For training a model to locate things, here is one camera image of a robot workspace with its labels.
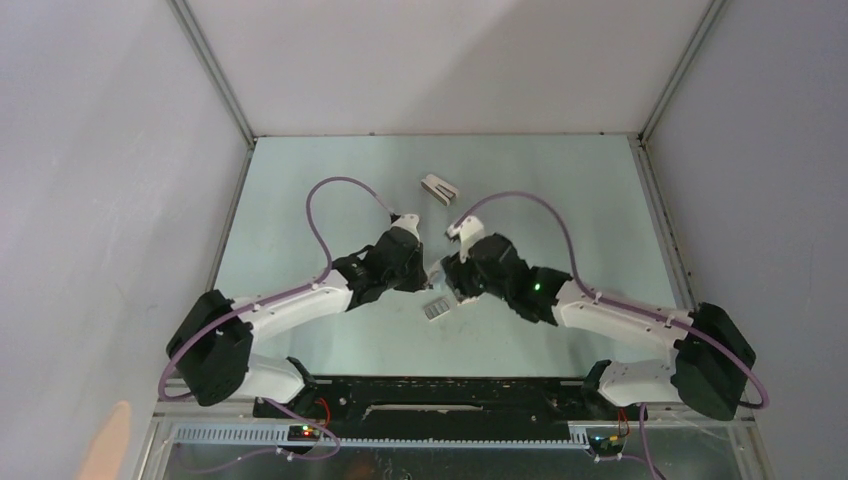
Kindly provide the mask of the staple tray with staples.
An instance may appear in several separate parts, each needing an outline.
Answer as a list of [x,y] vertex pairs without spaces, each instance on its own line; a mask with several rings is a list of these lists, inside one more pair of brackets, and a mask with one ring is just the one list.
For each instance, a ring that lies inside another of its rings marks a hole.
[[451,305],[445,298],[434,300],[423,307],[424,315],[428,321],[434,321],[449,313],[450,310]]

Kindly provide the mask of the white staple box sleeve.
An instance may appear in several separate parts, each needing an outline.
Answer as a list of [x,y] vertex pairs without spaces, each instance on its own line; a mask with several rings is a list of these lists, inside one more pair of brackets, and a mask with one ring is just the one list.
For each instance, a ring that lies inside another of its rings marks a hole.
[[463,297],[461,299],[457,298],[457,300],[456,300],[458,306],[459,305],[471,305],[471,304],[474,304],[478,301],[479,301],[479,297],[467,297],[467,298]]

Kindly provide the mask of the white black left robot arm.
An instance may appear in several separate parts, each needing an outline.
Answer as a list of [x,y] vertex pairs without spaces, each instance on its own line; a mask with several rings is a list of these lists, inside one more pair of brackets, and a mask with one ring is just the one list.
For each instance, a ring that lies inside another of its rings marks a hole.
[[292,416],[316,403],[316,390],[302,363],[262,356],[254,348],[308,321],[348,312],[385,292],[426,288],[423,244],[415,215],[394,219],[376,244],[332,261],[329,272],[286,295],[227,299],[218,290],[202,294],[166,346],[169,363],[203,407],[232,397],[267,398]]

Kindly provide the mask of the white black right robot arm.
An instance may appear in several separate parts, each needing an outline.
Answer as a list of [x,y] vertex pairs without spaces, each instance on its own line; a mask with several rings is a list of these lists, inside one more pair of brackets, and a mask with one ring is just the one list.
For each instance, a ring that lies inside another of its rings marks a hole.
[[652,353],[650,360],[593,365],[581,392],[583,408],[593,417],[635,404],[683,403],[727,421],[744,404],[744,371],[756,354],[717,305],[674,310],[583,291],[567,272],[529,265],[501,234],[443,258],[440,267],[459,302],[488,294],[531,323],[584,330]]

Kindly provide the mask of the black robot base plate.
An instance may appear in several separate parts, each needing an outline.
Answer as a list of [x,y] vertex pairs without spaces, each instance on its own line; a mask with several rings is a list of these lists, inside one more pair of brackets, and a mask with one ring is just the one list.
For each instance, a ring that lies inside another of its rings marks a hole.
[[579,422],[634,425],[636,406],[615,407],[579,378],[319,376],[258,419],[327,420],[347,440],[570,440]]

